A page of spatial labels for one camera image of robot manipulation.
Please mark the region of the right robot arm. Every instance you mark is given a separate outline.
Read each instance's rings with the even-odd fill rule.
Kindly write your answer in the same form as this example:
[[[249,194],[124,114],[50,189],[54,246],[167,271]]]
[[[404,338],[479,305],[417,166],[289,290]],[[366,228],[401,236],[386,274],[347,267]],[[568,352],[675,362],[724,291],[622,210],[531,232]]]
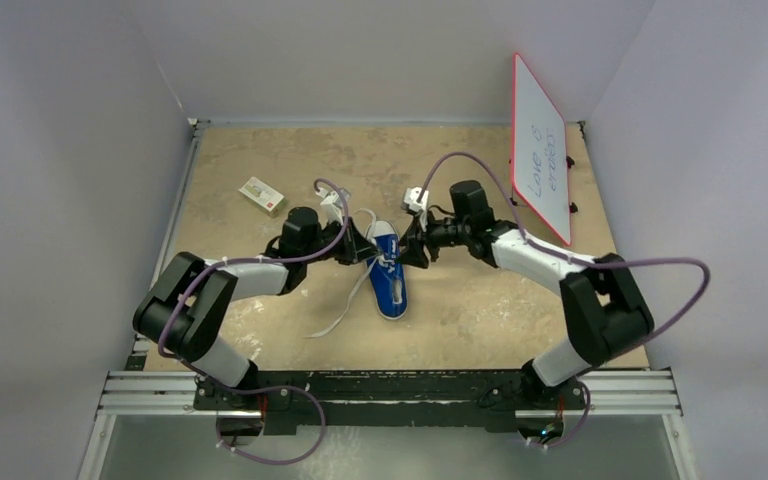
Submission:
[[[399,240],[397,260],[426,269],[443,248],[464,246],[491,267],[518,273],[561,300],[565,337],[526,362],[521,392],[536,407],[556,399],[561,385],[592,367],[632,350],[654,330],[654,320],[623,258],[580,255],[531,236],[516,223],[496,218],[475,180],[449,189],[454,211],[437,219],[420,187],[405,191],[402,208],[412,221]]]

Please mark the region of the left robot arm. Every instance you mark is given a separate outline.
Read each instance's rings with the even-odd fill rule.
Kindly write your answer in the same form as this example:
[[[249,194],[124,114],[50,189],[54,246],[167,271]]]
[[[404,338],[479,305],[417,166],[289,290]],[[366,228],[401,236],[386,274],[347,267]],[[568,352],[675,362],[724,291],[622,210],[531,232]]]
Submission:
[[[137,307],[132,326],[220,383],[220,397],[244,409],[257,399],[258,367],[220,336],[230,304],[290,293],[306,278],[310,263],[333,259],[351,266],[378,252],[353,219],[322,225],[315,210],[296,207],[261,256],[210,263],[190,252],[176,254]]]

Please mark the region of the blue canvas sneaker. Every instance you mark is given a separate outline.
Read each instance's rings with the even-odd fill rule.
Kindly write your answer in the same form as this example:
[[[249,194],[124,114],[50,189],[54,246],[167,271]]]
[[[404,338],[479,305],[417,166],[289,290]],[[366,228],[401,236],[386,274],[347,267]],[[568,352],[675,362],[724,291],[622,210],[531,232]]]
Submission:
[[[378,311],[387,320],[398,320],[408,308],[404,266],[397,261],[399,234],[390,222],[374,220],[366,238],[379,249],[374,258],[366,260]]]

